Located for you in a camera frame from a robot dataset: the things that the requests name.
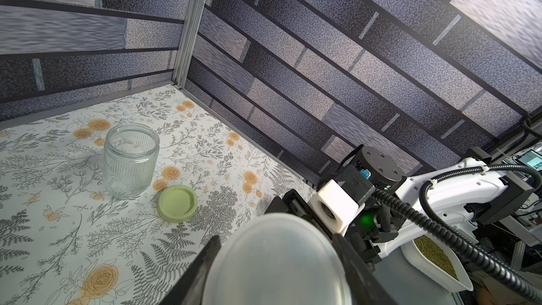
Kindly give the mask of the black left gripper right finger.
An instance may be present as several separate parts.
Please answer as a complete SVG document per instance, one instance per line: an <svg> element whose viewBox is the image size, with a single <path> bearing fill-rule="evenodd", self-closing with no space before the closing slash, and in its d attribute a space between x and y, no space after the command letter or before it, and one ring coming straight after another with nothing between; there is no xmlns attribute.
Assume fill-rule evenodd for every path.
<svg viewBox="0 0 542 305"><path fill-rule="evenodd" d="M385 291L350 243L334 234L332 246L344 268L355 304L393 305L396 301Z"/></svg>

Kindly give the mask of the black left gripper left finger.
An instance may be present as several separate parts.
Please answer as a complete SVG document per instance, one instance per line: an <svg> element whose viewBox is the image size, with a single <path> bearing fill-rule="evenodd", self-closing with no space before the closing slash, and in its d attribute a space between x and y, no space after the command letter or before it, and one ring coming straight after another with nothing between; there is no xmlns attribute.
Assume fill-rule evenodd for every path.
<svg viewBox="0 0 542 305"><path fill-rule="evenodd" d="M201 305L207 277L220 249L220 237L212 237L159 305Z"/></svg>

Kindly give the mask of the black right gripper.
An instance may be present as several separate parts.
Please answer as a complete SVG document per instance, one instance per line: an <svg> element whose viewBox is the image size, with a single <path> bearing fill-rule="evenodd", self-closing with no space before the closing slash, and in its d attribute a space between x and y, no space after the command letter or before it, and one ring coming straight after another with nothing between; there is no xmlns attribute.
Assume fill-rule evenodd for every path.
<svg viewBox="0 0 542 305"><path fill-rule="evenodd" d="M295 189L290 189L283 197L275 196L269 206L265 208L265 214L269 213L287 213L300 217L317 228L330 242L332 242L333 233L324 225L323 221L316 215L301 195ZM369 239L361 236L359 228L355 222L346 227L343 237L350 243L354 251L360 256L364 263L379 263L380 249L376 247Z"/></svg>

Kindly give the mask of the light green jar lid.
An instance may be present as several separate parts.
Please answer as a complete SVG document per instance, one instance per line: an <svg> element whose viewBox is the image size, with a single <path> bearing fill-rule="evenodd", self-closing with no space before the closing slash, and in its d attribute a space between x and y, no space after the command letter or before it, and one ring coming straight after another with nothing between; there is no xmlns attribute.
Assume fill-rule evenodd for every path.
<svg viewBox="0 0 542 305"><path fill-rule="evenodd" d="M196 192L183 185L163 190L157 203L158 215L168 223L184 223L190 220L198 208Z"/></svg>

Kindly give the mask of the clear ribbed glass jar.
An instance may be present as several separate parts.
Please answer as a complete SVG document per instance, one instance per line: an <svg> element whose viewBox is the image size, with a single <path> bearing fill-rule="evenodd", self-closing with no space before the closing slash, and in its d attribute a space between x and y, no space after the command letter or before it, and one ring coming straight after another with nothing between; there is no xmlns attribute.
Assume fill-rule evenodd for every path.
<svg viewBox="0 0 542 305"><path fill-rule="evenodd" d="M143 124L111 128L104 143L103 184L117 200L138 198L150 185L159 155L159 136Z"/></svg>

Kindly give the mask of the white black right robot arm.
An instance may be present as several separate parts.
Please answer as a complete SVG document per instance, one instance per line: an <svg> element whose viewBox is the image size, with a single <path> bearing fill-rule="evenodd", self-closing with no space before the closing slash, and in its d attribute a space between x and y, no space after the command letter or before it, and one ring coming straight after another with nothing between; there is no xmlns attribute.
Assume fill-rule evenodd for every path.
<svg viewBox="0 0 542 305"><path fill-rule="evenodd" d="M275 197L268 213L289 213L315 225L326 237L341 234L361 259L377 263L423 235L404 213L381 202L395 199L449 230L474 221L498 222L541 191L541 173L521 164L494 164L472 148L457 164L414 177L376 148L360 145L337 172L320 178L316 195L305 201L295 190Z"/></svg>

